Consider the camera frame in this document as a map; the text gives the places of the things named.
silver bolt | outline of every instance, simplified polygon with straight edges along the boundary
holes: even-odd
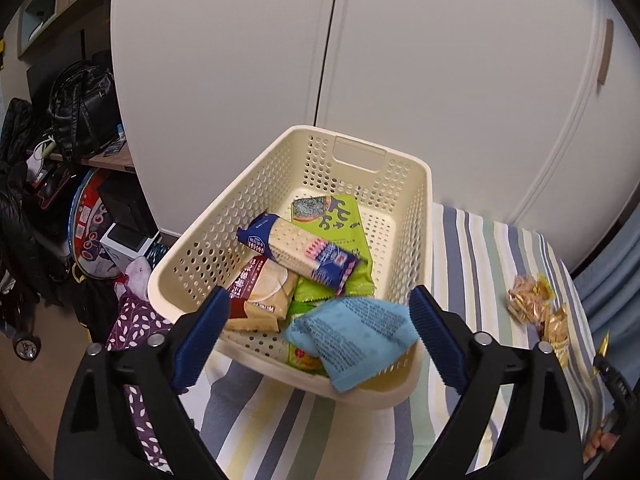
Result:
[[[543,354],[552,354],[554,351],[554,348],[547,343],[546,341],[540,341],[538,343],[538,349],[543,353]]]
[[[154,348],[164,343],[164,336],[162,334],[152,334],[149,339],[146,340],[146,344],[153,346]]]
[[[102,351],[102,345],[100,343],[91,343],[86,348],[86,354],[91,356],[98,355],[101,351]]]
[[[476,332],[474,334],[474,339],[476,340],[476,343],[481,344],[482,346],[488,346],[494,341],[494,338],[487,332]]]

basket handle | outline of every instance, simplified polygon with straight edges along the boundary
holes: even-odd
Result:
[[[333,156],[337,162],[377,173],[384,168],[386,150],[368,142],[336,136]]]

wooden shelf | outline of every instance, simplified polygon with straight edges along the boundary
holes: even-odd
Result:
[[[18,25],[18,57],[23,56],[33,45],[54,38],[67,27],[82,18],[91,10],[97,9],[103,4],[104,0],[60,0],[56,3],[56,13],[51,16],[42,28],[22,47],[22,15],[24,9],[20,11],[20,22]]]
[[[57,152],[49,155],[51,160],[62,161],[62,155]],[[126,171],[127,173],[136,173],[136,168],[133,166],[133,160],[131,160],[131,153],[129,151],[129,143],[127,142],[119,153],[111,156],[102,156],[101,153],[92,156],[91,158],[84,158],[80,164],[83,166],[91,166],[92,168],[104,168],[105,170],[113,171]]]

striped fabric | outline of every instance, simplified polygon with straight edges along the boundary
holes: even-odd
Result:
[[[472,330],[489,332],[505,345],[530,348],[538,340],[506,310],[514,277],[539,272],[549,277],[558,304],[570,308],[572,346],[565,375],[583,439],[593,433],[604,404],[599,380],[590,378],[591,334],[574,284],[543,237],[434,205],[433,244],[430,285],[436,300]],[[375,412],[295,390],[220,354],[207,366],[212,384],[209,399],[200,399],[208,401],[200,414],[200,434],[232,480],[405,479],[427,455],[458,401],[427,356],[410,398]],[[510,394],[511,387],[504,386],[471,469],[488,462]]]

blue snack package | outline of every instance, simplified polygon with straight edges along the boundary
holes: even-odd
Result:
[[[395,363],[418,333],[405,306],[339,298],[294,319],[284,339],[319,357],[331,384],[344,393]]]
[[[360,259],[324,238],[319,238],[278,215],[262,213],[247,229],[238,228],[241,244],[268,259],[342,293],[344,282]]]

